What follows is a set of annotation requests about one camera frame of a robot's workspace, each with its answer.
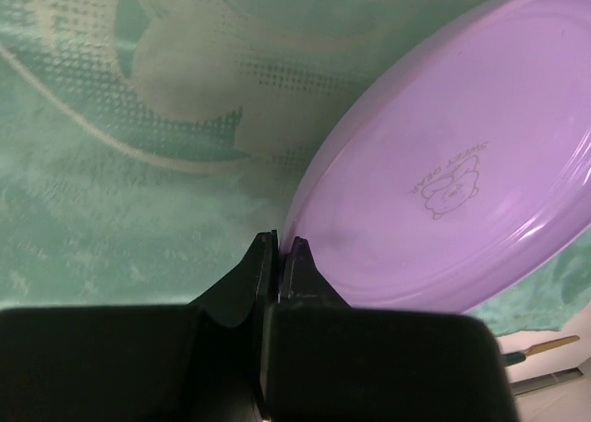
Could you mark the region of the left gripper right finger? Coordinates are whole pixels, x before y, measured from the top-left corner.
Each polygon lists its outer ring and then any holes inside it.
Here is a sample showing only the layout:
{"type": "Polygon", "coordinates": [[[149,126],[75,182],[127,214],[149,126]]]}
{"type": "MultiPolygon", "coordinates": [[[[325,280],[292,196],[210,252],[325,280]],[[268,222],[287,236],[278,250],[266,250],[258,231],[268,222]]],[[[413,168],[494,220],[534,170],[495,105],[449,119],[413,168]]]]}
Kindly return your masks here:
{"type": "Polygon", "coordinates": [[[318,270],[306,239],[296,237],[287,254],[278,301],[319,307],[349,307],[318,270]]]}

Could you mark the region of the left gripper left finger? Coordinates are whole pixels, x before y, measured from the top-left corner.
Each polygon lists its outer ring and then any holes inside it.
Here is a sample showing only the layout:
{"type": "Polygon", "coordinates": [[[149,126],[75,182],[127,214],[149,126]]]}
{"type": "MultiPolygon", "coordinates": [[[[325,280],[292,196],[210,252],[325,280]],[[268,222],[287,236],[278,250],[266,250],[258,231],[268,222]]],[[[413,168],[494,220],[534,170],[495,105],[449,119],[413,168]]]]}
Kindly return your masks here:
{"type": "Polygon", "coordinates": [[[256,304],[276,290],[278,235],[257,233],[243,258],[189,305],[225,328],[241,325],[256,304]]]}

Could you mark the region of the teal satin placemat cloth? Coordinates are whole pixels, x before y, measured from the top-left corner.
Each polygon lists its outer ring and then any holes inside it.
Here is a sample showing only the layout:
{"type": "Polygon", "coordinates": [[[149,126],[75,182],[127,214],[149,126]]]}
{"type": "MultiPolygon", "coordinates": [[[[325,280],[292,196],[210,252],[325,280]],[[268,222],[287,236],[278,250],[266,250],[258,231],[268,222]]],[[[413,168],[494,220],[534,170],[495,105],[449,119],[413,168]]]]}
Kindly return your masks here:
{"type": "Polygon", "coordinates": [[[382,73],[497,1],[1,0],[2,305],[201,295],[382,73]]]}

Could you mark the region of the purple plate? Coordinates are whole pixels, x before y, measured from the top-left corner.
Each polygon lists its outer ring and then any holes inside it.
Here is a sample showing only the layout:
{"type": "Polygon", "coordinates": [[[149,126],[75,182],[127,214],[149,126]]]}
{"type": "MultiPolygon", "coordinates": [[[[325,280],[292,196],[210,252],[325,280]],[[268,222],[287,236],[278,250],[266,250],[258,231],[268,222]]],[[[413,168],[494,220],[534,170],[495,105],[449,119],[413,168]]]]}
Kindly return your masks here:
{"type": "Polygon", "coordinates": [[[490,0],[425,39],[310,163],[307,240],[350,305],[463,313],[590,224],[590,0],[490,0]]]}

